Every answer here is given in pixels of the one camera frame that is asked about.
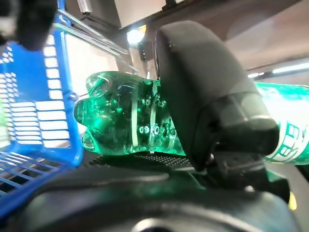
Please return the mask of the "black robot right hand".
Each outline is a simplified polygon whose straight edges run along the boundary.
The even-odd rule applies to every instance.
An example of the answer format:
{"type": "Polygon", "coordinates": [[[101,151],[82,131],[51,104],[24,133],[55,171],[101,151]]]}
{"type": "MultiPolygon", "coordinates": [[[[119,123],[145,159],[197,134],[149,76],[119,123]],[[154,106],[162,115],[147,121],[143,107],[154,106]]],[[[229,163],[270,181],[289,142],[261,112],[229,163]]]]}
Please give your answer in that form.
{"type": "Polygon", "coordinates": [[[157,80],[88,77],[74,107],[102,166],[33,193],[12,232],[299,232],[288,181],[264,158],[280,124],[237,59],[193,21],[162,26],[157,80]]]}

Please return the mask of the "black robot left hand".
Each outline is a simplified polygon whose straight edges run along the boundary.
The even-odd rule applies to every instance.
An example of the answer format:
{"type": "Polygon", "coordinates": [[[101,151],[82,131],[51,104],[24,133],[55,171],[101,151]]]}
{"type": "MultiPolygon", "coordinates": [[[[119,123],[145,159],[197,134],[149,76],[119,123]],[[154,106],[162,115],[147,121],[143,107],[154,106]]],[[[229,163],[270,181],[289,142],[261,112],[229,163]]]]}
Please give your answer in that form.
{"type": "Polygon", "coordinates": [[[42,49],[52,27],[56,0],[2,0],[0,2],[0,51],[16,42],[30,51],[42,49]]]}

